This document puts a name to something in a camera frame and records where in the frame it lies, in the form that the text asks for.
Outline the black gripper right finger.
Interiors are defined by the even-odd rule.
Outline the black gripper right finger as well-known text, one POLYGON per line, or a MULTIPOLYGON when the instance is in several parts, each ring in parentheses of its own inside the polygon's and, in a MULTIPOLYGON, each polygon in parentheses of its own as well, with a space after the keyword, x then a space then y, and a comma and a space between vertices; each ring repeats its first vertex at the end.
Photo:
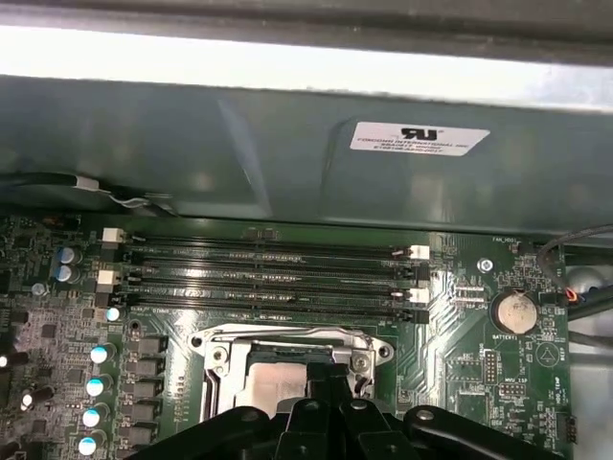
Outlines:
POLYGON ((349 459, 559 459, 559 454, 432 405, 402 419, 356 398, 349 368, 330 364, 330 402, 339 412, 349 459))

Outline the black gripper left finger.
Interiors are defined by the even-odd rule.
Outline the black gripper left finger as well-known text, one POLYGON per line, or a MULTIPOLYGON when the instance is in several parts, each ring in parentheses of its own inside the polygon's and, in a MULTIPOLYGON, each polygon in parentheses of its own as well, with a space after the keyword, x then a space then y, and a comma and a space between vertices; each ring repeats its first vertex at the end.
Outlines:
POLYGON ((330 371, 306 368, 305 395, 273 417, 240 406, 130 454, 131 459, 330 459, 330 371))

